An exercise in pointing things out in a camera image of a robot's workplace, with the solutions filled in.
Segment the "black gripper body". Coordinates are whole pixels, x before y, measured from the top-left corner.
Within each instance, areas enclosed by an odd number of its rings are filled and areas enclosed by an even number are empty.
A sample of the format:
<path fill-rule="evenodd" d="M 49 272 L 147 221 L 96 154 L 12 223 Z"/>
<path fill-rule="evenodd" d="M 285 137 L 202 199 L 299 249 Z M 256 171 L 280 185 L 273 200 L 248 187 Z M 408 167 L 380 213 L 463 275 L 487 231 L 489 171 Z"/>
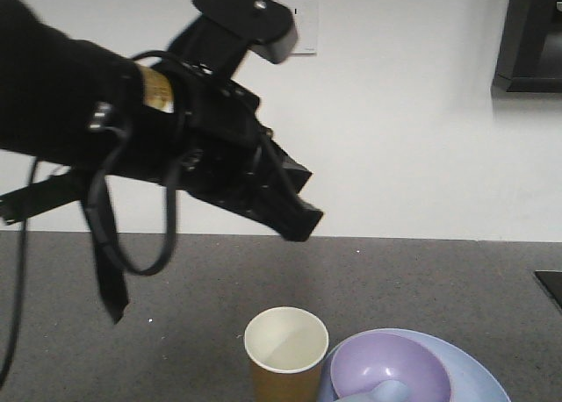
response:
<path fill-rule="evenodd" d="M 311 176 L 256 118 L 260 99 L 207 67 L 130 62 L 130 178 L 161 183 L 180 160 L 177 184 L 193 197 L 246 218 L 310 218 L 299 193 Z"/>

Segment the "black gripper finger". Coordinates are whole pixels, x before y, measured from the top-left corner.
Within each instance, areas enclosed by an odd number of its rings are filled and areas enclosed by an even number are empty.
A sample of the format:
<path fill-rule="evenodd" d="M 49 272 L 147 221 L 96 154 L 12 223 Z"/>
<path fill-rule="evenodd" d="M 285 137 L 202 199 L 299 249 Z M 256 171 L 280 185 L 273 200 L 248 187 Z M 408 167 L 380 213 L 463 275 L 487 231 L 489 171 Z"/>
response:
<path fill-rule="evenodd" d="M 258 198 L 261 221 L 285 240 L 304 242 L 320 223 L 324 212 L 298 196 L 265 192 Z"/>

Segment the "black robot arm sleeve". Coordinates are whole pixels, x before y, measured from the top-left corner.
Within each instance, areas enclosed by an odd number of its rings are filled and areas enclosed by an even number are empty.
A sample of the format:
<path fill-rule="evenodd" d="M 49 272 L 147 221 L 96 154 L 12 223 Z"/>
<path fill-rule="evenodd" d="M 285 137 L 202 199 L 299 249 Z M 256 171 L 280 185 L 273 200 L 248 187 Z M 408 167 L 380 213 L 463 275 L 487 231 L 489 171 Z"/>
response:
<path fill-rule="evenodd" d="M 1 0 L 1 147 L 95 169 L 117 146 L 88 125 L 99 102 L 141 112 L 137 65 L 41 23 L 21 0 Z"/>

